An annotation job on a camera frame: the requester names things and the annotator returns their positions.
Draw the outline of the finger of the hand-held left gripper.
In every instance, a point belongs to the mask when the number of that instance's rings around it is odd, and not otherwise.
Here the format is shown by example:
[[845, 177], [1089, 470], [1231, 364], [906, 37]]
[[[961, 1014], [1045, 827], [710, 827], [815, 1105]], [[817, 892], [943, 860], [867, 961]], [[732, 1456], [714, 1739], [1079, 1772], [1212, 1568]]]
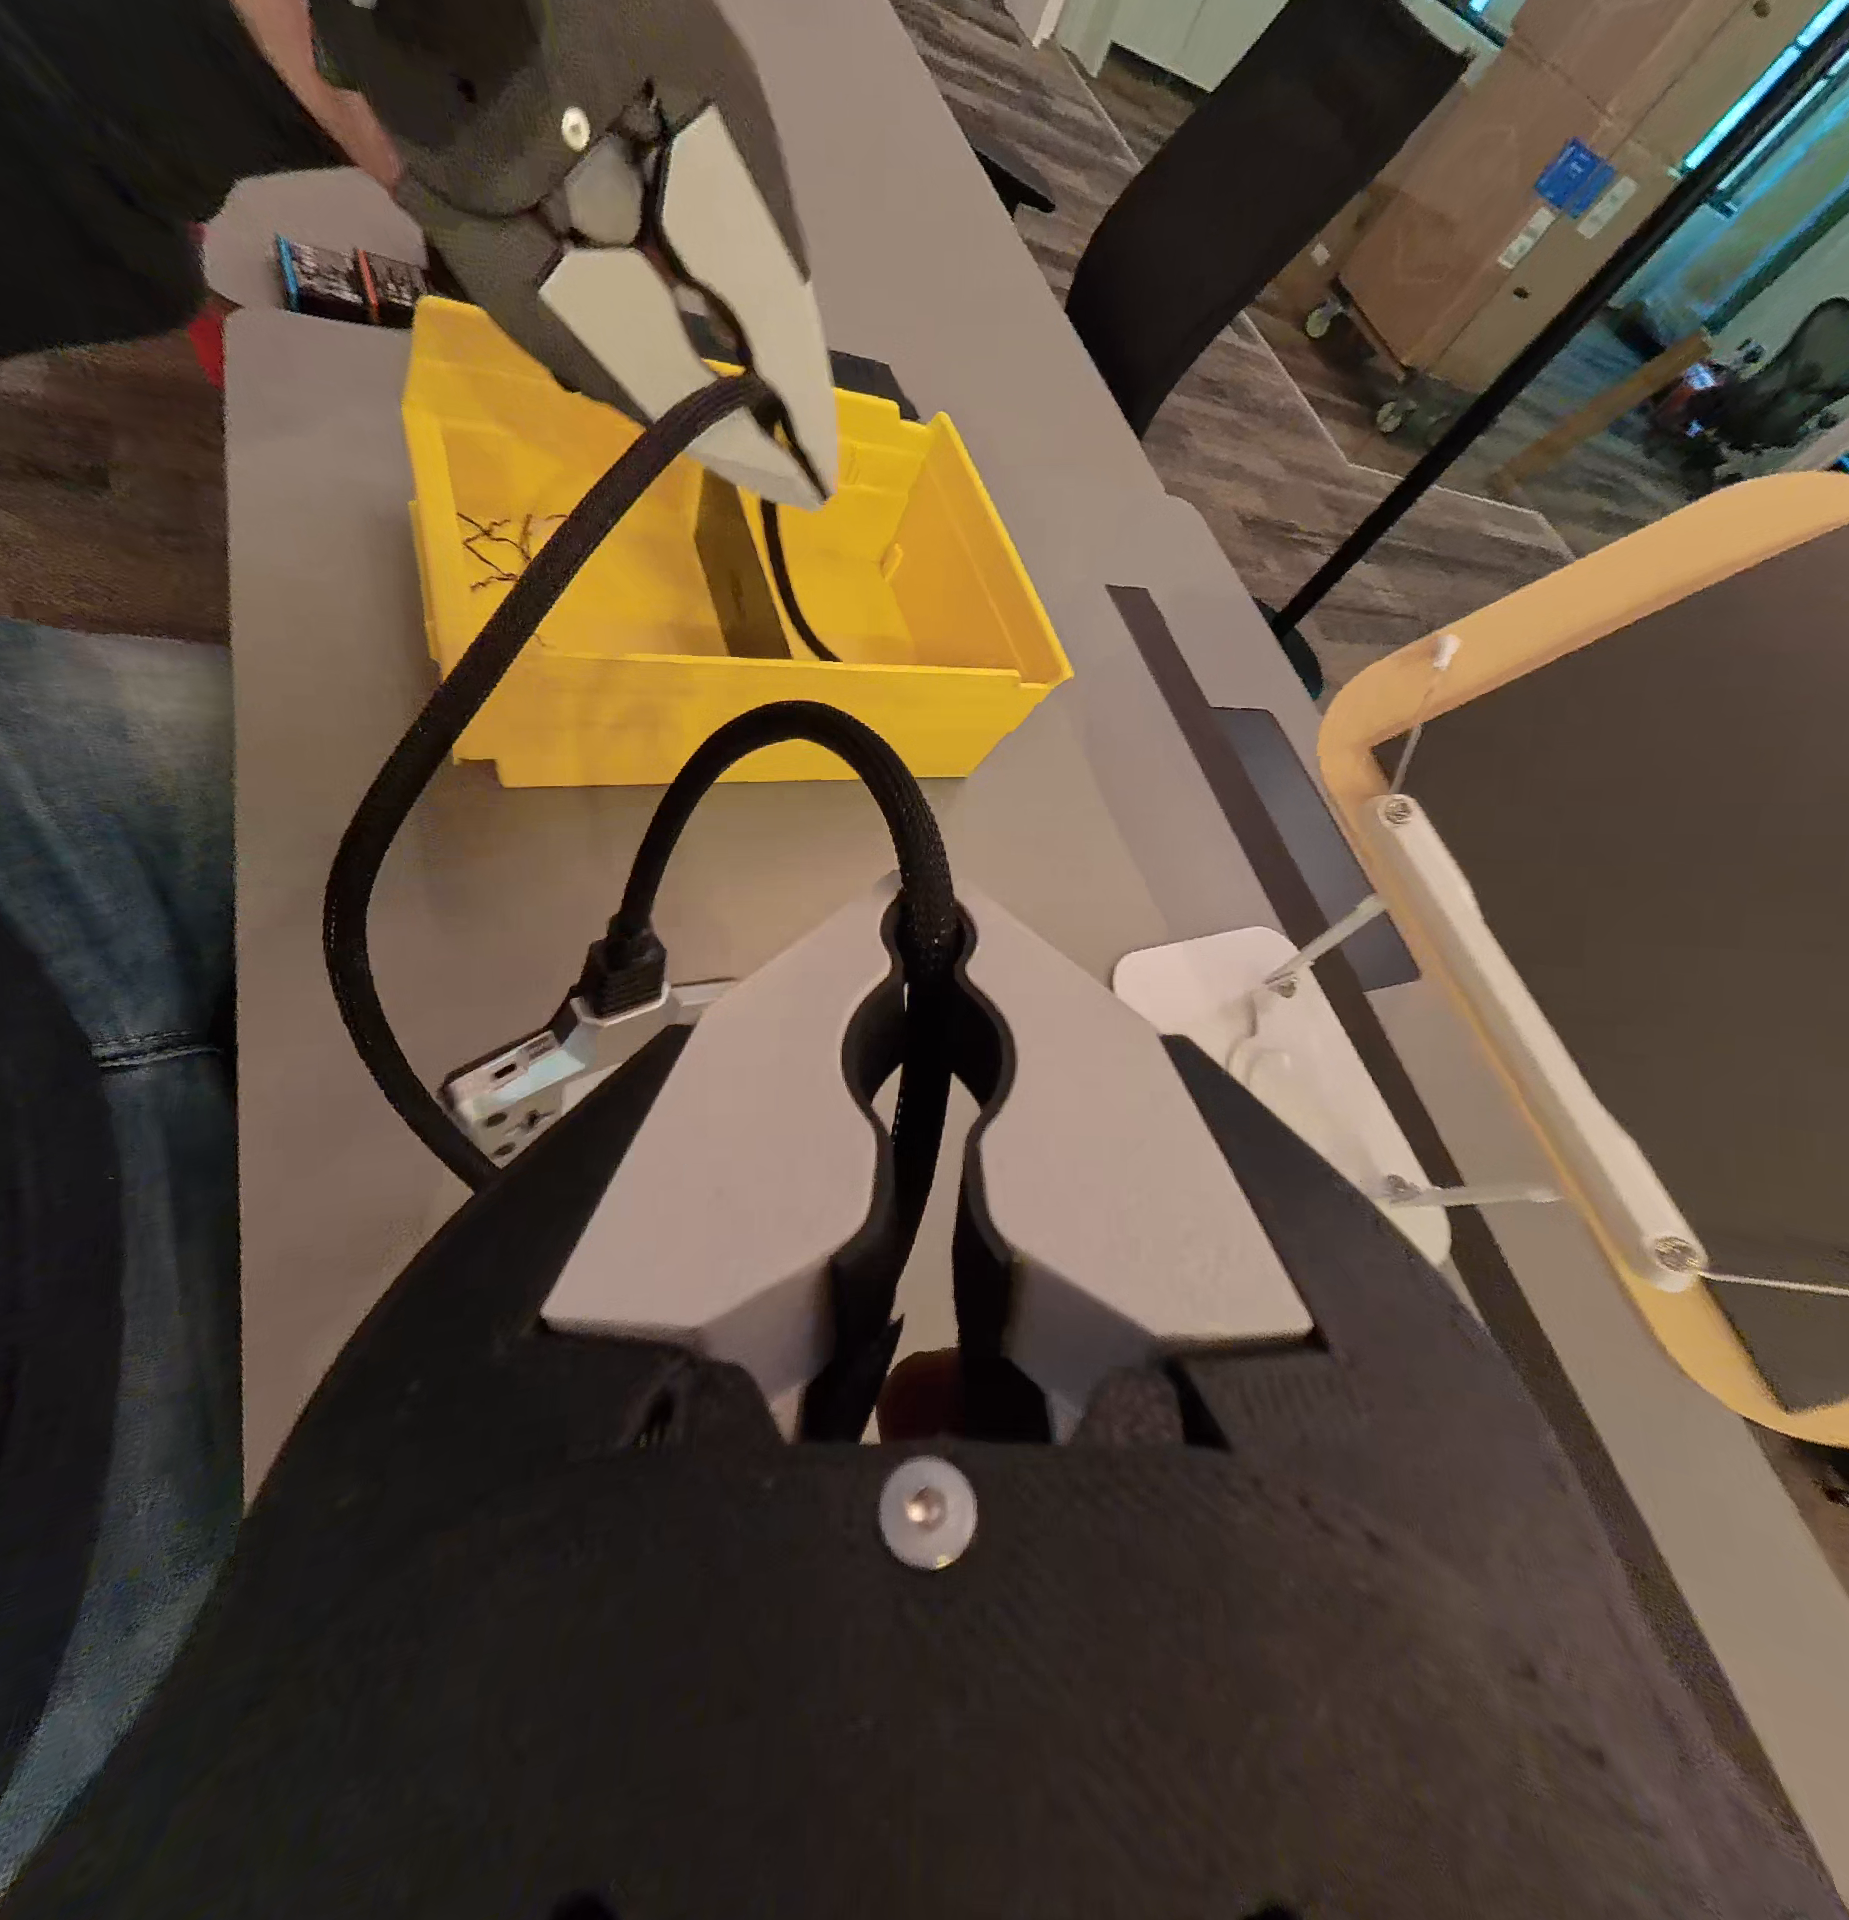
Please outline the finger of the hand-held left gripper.
[[[621, 391], [621, 409], [646, 424], [720, 380], [692, 343], [683, 309], [645, 254], [577, 247], [543, 280], [538, 299]], [[688, 458], [768, 502], [827, 502], [830, 454], [795, 452], [792, 429], [766, 425], [764, 407], [764, 401], [746, 401], [707, 425], [686, 446]]]
[[684, 283], [731, 320], [742, 364], [774, 403], [766, 438], [781, 452], [740, 457], [743, 483], [766, 496], [832, 496], [840, 434], [817, 295], [717, 106], [671, 132], [656, 230]]

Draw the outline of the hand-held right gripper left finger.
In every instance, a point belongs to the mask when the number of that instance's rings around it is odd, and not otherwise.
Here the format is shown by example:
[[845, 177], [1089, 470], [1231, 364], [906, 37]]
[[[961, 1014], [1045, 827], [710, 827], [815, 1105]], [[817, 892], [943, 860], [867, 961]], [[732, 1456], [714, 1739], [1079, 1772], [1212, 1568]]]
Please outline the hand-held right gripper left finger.
[[554, 1333], [736, 1366], [792, 1433], [840, 1286], [892, 1317], [923, 1213], [875, 1100], [903, 1049], [881, 876], [700, 1015], [541, 1307]]

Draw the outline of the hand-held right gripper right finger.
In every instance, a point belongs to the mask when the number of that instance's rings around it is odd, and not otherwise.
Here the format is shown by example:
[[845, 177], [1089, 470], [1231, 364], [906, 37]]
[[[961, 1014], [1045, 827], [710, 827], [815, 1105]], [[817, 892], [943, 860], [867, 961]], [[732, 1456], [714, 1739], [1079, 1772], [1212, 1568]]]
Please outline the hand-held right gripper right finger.
[[950, 1067], [976, 1114], [950, 1276], [972, 1438], [1050, 1441], [1113, 1375], [1311, 1341], [1315, 1316], [1165, 1037], [979, 892]]

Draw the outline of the black Fosmon HDMI switch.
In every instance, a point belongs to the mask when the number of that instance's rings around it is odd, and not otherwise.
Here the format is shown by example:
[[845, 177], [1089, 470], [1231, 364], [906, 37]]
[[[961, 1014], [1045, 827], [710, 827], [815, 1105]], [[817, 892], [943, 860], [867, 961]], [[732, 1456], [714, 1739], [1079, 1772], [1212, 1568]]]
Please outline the black Fosmon HDMI switch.
[[[729, 373], [641, 432], [577, 502], [527, 575], [509, 588], [391, 750], [339, 839], [324, 901], [324, 958], [339, 1015], [361, 1065], [409, 1134], [468, 1190], [490, 1186], [500, 1168], [510, 1165], [553, 1125], [579, 1080], [601, 1069], [601, 1041], [610, 1026], [621, 1026], [663, 1001], [670, 961], [656, 937], [656, 899], [697, 805], [743, 757], [801, 742], [839, 757], [863, 784], [884, 820], [895, 854], [894, 941], [903, 987], [903, 1049], [892, 1057], [897, 1082], [892, 1139], [903, 1183], [915, 1191], [915, 1204], [924, 1213], [950, 1091], [948, 1026], [961, 949], [959, 904], [939, 827], [921, 784], [890, 742], [843, 709], [780, 701], [748, 709], [714, 731], [657, 803], [632, 860], [618, 909], [606, 937], [589, 945], [564, 1011], [539, 1034], [457, 1072], [445, 1093], [422, 1088], [383, 1014], [372, 972], [367, 919], [377, 880], [427, 784], [517, 663], [527, 642], [574, 583], [580, 566], [686, 446], [746, 401], [764, 401], [766, 425], [776, 424], [764, 382], [753, 373]], [[895, 1290], [884, 1292], [892, 1305], [886, 1325], [871, 1333], [867, 1284], [840, 1286], [840, 1349], [806, 1392], [797, 1428], [803, 1438], [857, 1442], [866, 1437], [895, 1356]]]

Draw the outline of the person's left forearm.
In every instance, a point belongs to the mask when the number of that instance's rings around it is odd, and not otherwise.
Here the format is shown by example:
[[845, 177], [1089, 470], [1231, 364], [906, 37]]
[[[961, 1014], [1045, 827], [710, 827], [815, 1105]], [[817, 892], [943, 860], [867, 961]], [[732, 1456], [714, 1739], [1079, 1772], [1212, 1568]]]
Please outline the person's left forearm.
[[234, 4], [0, 2], [0, 364], [190, 325], [234, 188], [344, 163]]

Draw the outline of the white panel stand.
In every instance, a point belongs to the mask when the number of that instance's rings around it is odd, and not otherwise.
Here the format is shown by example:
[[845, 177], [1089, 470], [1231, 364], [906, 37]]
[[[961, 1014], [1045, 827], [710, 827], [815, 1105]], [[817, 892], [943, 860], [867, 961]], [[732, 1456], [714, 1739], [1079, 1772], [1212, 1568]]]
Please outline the white panel stand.
[[[1783, 786], [1777, 735], [1728, 717], [1678, 742], [1676, 688], [1628, 637], [1435, 711], [1461, 653], [1409, 666], [1359, 858], [1265, 709], [1167, 692], [1247, 850], [1284, 858], [1299, 945], [1240, 928], [1136, 949], [1116, 996], [1257, 1093], [1402, 1226], [1448, 1253], [1458, 1211], [1579, 1211], [1621, 1269], [1729, 1307], [1849, 1307], [1849, 848]], [[1549, 1168], [1433, 1183], [1322, 962], [1417, 916], [1431, 972], [1498, 1049]]]

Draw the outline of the black printed box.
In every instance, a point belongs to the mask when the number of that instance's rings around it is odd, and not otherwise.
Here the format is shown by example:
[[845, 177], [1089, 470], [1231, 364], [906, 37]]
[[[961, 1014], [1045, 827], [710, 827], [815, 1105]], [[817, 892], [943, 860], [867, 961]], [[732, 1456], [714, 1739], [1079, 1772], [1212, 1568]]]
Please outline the black printed box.
[[273, 262], [284, 309], [335, 325], [409, 330], [432, 293], [421, 267], [375, 251], [312, 247], [277, 233]]

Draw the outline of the black thread tangle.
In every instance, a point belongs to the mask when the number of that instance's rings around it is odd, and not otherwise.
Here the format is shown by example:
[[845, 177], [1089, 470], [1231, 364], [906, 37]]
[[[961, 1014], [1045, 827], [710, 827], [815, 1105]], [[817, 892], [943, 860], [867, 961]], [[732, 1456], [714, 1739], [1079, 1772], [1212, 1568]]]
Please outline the black thread tangle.
[[466, 588], [470, 592], [512, 588], [566, 518], [566, 514], [480, 518], [457, 512]]

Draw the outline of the person's jeans leg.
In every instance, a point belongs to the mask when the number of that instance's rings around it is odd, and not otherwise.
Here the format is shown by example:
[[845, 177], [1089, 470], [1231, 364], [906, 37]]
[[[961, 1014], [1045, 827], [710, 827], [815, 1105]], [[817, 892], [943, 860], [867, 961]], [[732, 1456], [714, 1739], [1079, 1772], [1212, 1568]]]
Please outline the person's jeans leg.
[[123, 1223], [103, 1509], [0, 1797], [2, 1898], [166, 1679], [240, 1524], [227, 654], [0, 622], [0, 915], [87, 1039]]

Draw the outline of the cardboard box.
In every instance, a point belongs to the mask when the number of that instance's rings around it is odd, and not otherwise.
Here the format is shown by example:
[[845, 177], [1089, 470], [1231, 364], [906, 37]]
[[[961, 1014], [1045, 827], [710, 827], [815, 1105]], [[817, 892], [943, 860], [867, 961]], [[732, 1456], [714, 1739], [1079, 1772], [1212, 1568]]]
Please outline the cardboard box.
[[1413, 458], [1682, 186], [1823, 4], [1529, 2], [1410, 136], [1333, 274]]

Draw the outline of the black fuzzy boom microphone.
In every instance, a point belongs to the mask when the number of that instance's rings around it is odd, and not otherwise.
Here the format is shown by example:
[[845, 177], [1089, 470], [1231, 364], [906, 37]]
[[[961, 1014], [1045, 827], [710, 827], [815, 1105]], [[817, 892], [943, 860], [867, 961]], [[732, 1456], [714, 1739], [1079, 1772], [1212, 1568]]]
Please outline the black fuzzy boom microphone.
[[1647, 271], [1666, 244], [1688, 225], [1699, 206], [1717, 188], [1739, 175], [1751, 152], [1765, 146], [1799, 108], [1821, 90], [1834, 69], [1849, 59], [1849, 4], [1823, 4], [1812, 32], [1800, 36], [1797, 51], [1783, 56], [1771, 74], [1755, 86], [1751, 97], [1729, 110], [1728, 122], [1685, 163], [1682, 186], [1621, 247], [1568, 307], [1498, 373], [1488, 389], [1454, 414], [1435, 446], [1421, 448], [1413, 468], [1390, 485], [1378, 504], [1351, 528], [1316, 571], [1271, 612], [1273, 637], [1300, 674], [1307, 695], [1320, 695], [1324, 669], [1302, 635], [1309, 616], [1320, 610], [1350, 575], [1399, 528], [1406, 516], [1439, 491], [1464, 458], [1481, 446], [1512, 403], [1597, 323], [1613, 298]]

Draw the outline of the black mesh office chair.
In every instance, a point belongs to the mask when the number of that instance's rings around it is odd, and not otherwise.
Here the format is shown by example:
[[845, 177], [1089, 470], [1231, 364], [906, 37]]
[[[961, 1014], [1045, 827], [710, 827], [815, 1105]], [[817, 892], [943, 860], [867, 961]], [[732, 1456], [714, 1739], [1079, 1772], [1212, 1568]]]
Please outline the black mesh office chair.
[[1702, 493], [1744, 478], [1755, 457], [1794, 452], [1849, 401], [1849, 299], [1816, 305], [1777, 353], [1729, 371], [1690, 425]]

